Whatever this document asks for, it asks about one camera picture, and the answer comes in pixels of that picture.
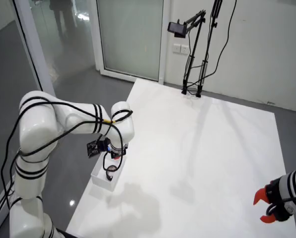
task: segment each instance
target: glass door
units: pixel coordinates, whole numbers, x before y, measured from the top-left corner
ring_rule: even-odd
[[[101,74],[163,83],[169,0],[97,0]]]

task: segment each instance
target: white table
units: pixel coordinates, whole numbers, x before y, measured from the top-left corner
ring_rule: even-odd
[[[83,238],[296,238],[255,192],[285,174],[273,113],[138,79],[135,138],[114,192],[89,181],[67,232]]]

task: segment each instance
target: white box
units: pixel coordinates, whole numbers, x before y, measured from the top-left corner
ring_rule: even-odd
[[[118,182],[118,178],[123,170],[124,164],[125,164],[125,160],[126,160],[126,155],[123,156],[123,161],[122,164],[119,168],[118,171],[116,171],[113,175],[113,179],[111,181],[109,181],[106,177],[106,172],[103,169],[103,158],[106,152],[102,152],[95,164],[95,167],[91,173],[91,179],[94,185],[102,187],[108,191],[114,191],[116,184]],[[115,165],[118,166],[120,163],[120,159],[119,160],[113,160],[110,156],[110,154],[107,154],[106,158],[105,158],[105,167],[108,168],[111,165]]]

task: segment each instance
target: gray floor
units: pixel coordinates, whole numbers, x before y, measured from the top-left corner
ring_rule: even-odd
[[[9,38],[11,43],[6,44],[1,40],[6,38]],[[14,24],[0,31],[0,103],[6,98],[10,99],[6,103],[1,103],[0,108],[0,163],[6,137],[17,114],[20,97],[27,90],[35,88],[34,84],[29,83],[31,77],[29,66],[24,63],[17,64],[19,59],[25,60],[21,47]],[[28,82],[21,83],[21,79],[26,79]],[[65,77],[57,78],[55,88],[57,96],[61,99],[98,103],[110,111],[110,107],[115,102],[127,98],[132,85],[126,81],[104,77],[94,67],[89,66],[75,73],[66,74]],[[286,171],[296,169],[296,112],[213,93],[204,93],[204,95],[274,112]],[[5,108],[11,108],[11,111],[4,110]],[[97,158],[88,159],[86,155],[86,143],[95,138],[96,135],[69,135],[60,141],[60,146],[50,160],[46,186],[43,191],[44,210],[51,216],[55,225],[62,230],[65,230],[69,224],[96,163]],[[71,200],[75,201],[73,207],[69,205]],[[8,237],[8,226],[9,222],[6,219],[0,228],[0,238]]]

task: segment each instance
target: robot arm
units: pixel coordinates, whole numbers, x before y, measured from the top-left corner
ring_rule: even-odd
[[[36,105],[40,102],[49,104]],[[63,238],[63,235],[55,229],[49,216],[43,212],[41,196],[49,155],[56,147],[57,141],[36,153],[31,152],[54,140],[62,134],[63,130],[68,131],[86,121],[90,123],[80,125],[71,133],[104,134],[109,139],[109,150],[117,154],[123,153],[128,142],[134,137],[132,117],[126,116],[129,112],[130,106],[127,102],[114,104],[110,119],[101,105],[65,102],[41,91],[29,92],[22,98],[20,113],[23,114],[19,122],[22,154],[15,161],[16,196],[10,208],[10,237]],[[110,126],[112,121],[116,121],[113,125],[120,134],[116,128]]]
[[[263,200],[271,206],[266,216],[261,217],[264,223],[286,221],[296,212],[296,170],[273,180],[258,190],[254,197],[254,205]]]
[[[62,102],[47,93],[32,91],[27,93],[20,102],[20,113],[30,105],[37,102]],[[61,130],[69,130],[82,121],[96,121],[95,115],[106,122],[110,122],[107,112],[101,105],[69,103],[78,109],[89,113],[88,115],[66,105],[38,105],[28,109],[20,121],[20,148],[25,153],[32,152],[56,138]],[[130,107],[127,102],[118,102],[111,109],[112,119],[117,120],[127,114]],[[114,123],[120,131],[123,147],[134,137],[134,125],[131,117]],[[122,151],[120,135],[117,130],[110,128],[107,124],[87,123],[77,127],[72,133],[101,133],[110,139],[110,149],[116,152]],[[39,152],[20,157],[16,162],[15,191],[25,199],[38,196],[45,181],[45,174],[39,179],[27,179],[37,171],[46,172],[48,157],[57,145],[57,141],[50,144]]]

